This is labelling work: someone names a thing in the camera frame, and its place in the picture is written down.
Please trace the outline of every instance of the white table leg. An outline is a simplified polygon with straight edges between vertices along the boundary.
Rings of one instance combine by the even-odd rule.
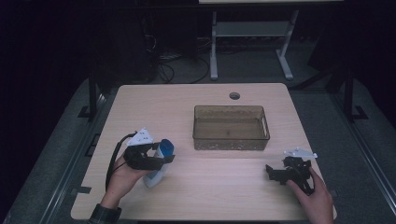
[[[285,78],[287,80],[293,80],[293,74],[290,71],[288,62],[286,61],[285,54],[286,50],[288,49],[289,42],[291,39],[291,35],[293,34],[294,30],[294,24],[297,21],[297,16],[298,16],[298,10],[295,10],[291,16],[290,23],[288,26],[288,30],[286,31],[285,35],[285,42],[283,43],[283,46],[281,49],[276,50],[276,56],[279,59],[280,66],[282,66],[283,73],[285,74]]]
[[[217,80],[218,77],[218,60],[216,59],[216,11],[213,12],[212,21],[212,50],[210,52],[210,78]]]

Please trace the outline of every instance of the hand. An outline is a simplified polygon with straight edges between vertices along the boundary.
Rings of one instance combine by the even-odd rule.
[[[332,195],[327,191],[323,180],[309,168],[314,179],[315,192],[307,196],[292,180],[286,182],[300,201],[309,221],[313,224],[334,223],[332,219]]]
[[[134,170],[128,164],[123,163],[125,163],[125,159],[122,155],[116,160],[114,168],[121,166],[111,176],[107,192],[101,201],[101,205],[105,208],[117,209],[120,199],[131,191],[137,180],[151,172],[148,170]]]

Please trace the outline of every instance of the blue cap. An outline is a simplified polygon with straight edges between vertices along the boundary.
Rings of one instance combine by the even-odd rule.
[[[168,139],[161,140],[160,143],[160,151],[163,153],[164,156],[171,156],[174,151],[174,146]]]

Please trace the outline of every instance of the transparent bin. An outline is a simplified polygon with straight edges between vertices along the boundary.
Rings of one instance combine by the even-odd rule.
[[[192,137],[199,150],[264,150],[270,133],[260,105],[197,105]]]

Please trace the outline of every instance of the black sleeve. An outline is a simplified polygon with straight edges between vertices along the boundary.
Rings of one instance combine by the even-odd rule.
[[[97,204],[92,212],[91,218],[88,224],[113,224],[116,223],[121,215],[121,209],[117,210],[104,208],[100,204]]]

